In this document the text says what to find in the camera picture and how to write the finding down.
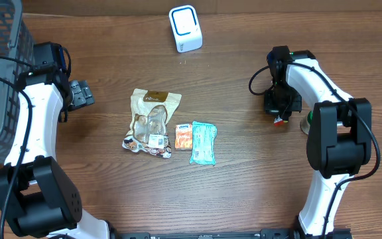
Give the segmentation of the red candy stick packet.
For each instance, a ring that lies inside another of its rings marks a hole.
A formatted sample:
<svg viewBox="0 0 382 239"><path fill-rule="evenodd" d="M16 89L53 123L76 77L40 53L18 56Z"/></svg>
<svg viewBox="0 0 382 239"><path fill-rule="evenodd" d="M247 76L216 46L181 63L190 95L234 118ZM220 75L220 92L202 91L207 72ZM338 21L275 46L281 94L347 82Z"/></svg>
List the red candy stick packet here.
<svg viewBox="0 0 382 239"><path fill-rule="evenodd" d="M276 117L275 120L274 120L274 126L278 127L278 126L280 126L282 124L284 124L283 119L280 116Z"/></svg>

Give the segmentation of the green lid jar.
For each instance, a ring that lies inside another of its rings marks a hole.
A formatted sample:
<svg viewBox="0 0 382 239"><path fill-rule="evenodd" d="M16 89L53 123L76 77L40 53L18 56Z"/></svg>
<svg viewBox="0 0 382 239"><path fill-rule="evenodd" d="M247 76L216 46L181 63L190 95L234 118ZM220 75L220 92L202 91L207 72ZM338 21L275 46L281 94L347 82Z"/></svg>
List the green lid jar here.
<svg viewBox="0 0 382 239"><path fill-rule="evenodd" d="M312 113L312 111L310 111L300 121L300 128L301 128L302 132L305 133L306 135L308 135L308 133L310 131L310 125L312 122L312 117L313 117L313 113Z"/></svg>

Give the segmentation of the beige snack bag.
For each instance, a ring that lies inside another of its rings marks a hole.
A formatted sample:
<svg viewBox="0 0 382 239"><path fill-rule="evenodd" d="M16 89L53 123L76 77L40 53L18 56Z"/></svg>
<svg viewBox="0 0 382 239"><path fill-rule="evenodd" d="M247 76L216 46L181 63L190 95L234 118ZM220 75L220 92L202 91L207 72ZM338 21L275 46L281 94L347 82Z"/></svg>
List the beige snack bag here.
<svg viewBox="0 0 382 239"><path fill-rule="evenodd" d="M122 147L168 159L172 148L166 126L180 105L181 94L134 89L131 95L131 123Z"/></svg>

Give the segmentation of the teal tissue packet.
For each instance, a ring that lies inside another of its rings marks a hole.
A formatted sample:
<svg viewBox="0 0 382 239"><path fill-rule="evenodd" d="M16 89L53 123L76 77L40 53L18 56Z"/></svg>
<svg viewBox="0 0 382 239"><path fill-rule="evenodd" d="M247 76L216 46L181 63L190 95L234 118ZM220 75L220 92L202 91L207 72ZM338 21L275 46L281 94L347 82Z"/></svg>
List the teal tissue packet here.
<svg viewBox="0 0 382 239"><path fill-rule="evenodd" d="M210 123L192 122L192 156L190 164L215 165L214 143L217 127Z"/></svg>

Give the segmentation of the orange snack packet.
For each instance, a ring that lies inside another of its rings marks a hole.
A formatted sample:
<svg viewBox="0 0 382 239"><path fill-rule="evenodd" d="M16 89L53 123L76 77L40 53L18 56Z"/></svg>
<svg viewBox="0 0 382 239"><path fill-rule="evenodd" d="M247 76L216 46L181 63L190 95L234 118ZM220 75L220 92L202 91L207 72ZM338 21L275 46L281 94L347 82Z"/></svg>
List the orange snack packet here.
<svg viewBox="0 0 382 239"><path fill-rule="evenodd" d="M176 125L175 128L175 149L192 149L192 124L185 123Z"/></svg>

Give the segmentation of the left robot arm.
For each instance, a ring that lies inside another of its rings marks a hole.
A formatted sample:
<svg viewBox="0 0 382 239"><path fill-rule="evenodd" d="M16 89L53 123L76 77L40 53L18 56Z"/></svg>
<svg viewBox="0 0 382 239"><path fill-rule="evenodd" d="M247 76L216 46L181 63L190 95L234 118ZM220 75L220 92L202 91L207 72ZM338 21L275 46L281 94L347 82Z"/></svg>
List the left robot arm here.
<svg viewBox="0 0 382 239"><path fill-rule="evenodd" d="M56 161L57 125L95 102L86 81L70 81L63 46L36 44L34 64L12 85L20 112L11 150L0 169L0 236L9 225L19 237L118 238L116 229L82 206L75 184Z"/></svg>

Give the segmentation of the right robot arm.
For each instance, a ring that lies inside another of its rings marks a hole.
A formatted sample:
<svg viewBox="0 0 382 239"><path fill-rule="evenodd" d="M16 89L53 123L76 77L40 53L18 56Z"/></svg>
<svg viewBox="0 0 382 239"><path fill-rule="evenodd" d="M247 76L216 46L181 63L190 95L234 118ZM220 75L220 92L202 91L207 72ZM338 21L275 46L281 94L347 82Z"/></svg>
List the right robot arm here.
<svg viewBox="0 0 382 239"><path fill-rule="evenodd" d="M277 230L281 238L351 238L348 229L336 229L334 218L346 187L361 180L361 166L377 146L371 130L371 104L353 98L323 73L308 50L275 46L267 55L273 85L265 92L264 110L279 125L302 104L306 117L306 156L314 172L306 202L294 228Z"/></svg>

